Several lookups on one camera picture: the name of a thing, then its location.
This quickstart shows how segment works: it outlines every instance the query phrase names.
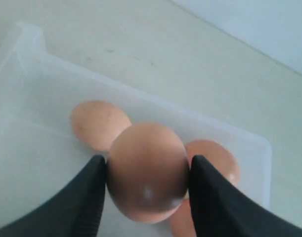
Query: egg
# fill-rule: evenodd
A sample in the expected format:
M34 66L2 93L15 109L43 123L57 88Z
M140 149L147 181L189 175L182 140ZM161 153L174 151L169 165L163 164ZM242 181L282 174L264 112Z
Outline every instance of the egg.
M188 188L189 164L180 138L155 122L137 123L114 141L107 187L128 218L157 223L180 206Z
M131 125L122 109L99 100L77 105L70 123L81 141L99 151L108 151L117 136Z
M230 151L210 140L194 140L186 146L188 160L195 155L203 155L232 185L237 186L240 181L240 167Z
M196 237L191 217L189 199L185 199L178 210L170 217L170 228L174 237Z

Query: translucent plastic container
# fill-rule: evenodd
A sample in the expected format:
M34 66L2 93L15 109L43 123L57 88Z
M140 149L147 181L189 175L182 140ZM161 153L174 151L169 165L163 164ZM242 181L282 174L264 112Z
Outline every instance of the translucent plastic container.
M69 126L72 109L90 99L122 107L133 122L161 122L184 142L222 144L241 167L239 189L269 207L272 150L264 138L52 56L39 28L18 23L0 50L0 226L51 198L94 154ZM165 221L127 219L107 194L98 236L172 235Z

